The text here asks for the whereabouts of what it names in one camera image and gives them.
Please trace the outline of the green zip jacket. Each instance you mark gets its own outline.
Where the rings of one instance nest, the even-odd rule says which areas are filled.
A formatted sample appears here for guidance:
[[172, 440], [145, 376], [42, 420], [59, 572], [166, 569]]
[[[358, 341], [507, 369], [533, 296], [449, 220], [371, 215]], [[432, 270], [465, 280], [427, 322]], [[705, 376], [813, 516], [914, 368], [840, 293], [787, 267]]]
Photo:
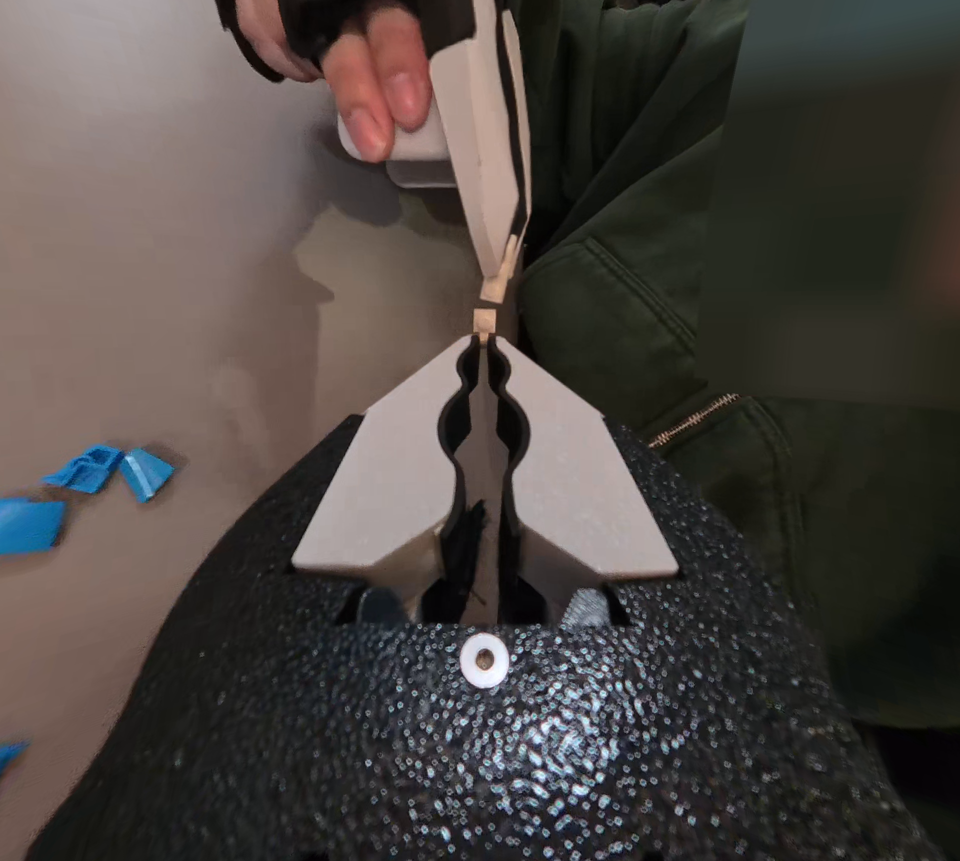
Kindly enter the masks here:
[[807, 609], [853, 719], [958, 733], [956, 411], [722, 394], [694, 345], [749, 0], [510, 0], [538, 362], [660, 456]]

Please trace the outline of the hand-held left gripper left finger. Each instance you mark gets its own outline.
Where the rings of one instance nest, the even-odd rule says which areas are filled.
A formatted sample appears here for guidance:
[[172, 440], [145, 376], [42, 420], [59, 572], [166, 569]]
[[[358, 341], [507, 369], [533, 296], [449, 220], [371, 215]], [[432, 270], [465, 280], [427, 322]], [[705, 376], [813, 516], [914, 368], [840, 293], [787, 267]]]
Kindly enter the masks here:
[[482, 507], [456, 451], [472, 430], [481, 341], [457, 339], [364, 413], [292, 556], [302, 572], [390, 589], [423, 617], [460, 617]]

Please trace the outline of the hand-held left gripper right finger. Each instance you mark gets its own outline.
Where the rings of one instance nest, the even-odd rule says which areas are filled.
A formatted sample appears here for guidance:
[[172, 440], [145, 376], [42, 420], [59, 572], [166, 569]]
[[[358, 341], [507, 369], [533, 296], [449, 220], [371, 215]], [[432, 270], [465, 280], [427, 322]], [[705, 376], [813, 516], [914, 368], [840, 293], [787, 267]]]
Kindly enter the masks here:
[[604, 415], [505, 339], [486, 358], [508, 452], [498, 619], [560, 620], [578, 591], [678, 576]]

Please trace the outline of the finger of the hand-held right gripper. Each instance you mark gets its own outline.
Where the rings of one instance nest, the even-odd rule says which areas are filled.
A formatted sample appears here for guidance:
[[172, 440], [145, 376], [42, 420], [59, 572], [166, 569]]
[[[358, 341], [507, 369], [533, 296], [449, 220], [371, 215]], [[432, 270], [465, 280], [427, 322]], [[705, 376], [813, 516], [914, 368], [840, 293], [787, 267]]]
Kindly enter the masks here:
[[471, 0], [475, 30], [438, 51], [430, 74], [463, 214], [484, 279], [504, 264], [520, 204], [498, 57], [496, 0]]
[[522, 256], [523, 242], [529, 225], [531, 194], [530, 126], [522, 67], [521, 40], [511, 9], [511, 0], [498, 0], [500, 17], [497, 27], [498, 63], [509, 120], [510, 156], [517, 183], [518, 200], [510, 225], [502, 271], [512, 277]]

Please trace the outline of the person's right hand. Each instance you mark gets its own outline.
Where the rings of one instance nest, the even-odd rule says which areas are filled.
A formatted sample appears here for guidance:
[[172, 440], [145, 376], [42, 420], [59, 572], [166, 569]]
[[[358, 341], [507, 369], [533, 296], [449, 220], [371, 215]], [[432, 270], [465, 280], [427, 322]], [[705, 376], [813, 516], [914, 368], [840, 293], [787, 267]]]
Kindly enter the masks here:
[[278, 0], [234, 0], [239, 32], [258, 60], [283, 78], [323, 78], [361, 159], [382, 162], [395, 130], [413, 133], [428, 117], [431, 81], [419, 20], [397, 0], [367, 0], [315, 64], [294, 53]]

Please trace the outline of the pile of blue lego pieces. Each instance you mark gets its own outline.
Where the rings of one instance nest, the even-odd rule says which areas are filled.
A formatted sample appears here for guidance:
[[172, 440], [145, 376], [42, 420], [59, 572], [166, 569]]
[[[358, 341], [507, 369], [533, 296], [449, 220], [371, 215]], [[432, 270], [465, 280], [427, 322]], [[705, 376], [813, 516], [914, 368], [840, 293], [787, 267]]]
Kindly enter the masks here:
[[80, 634], [127, 598], [116, 557], [133, 537], [114, 522], [93, 535], [82, 521], [107, 510], [114, 481], [131, 503], [153, 502], [187, 466], [163, 445], [124, 450], [95, 444], [24, 495], [2, 497], [2, 773], [21, 759], [71, 704]]

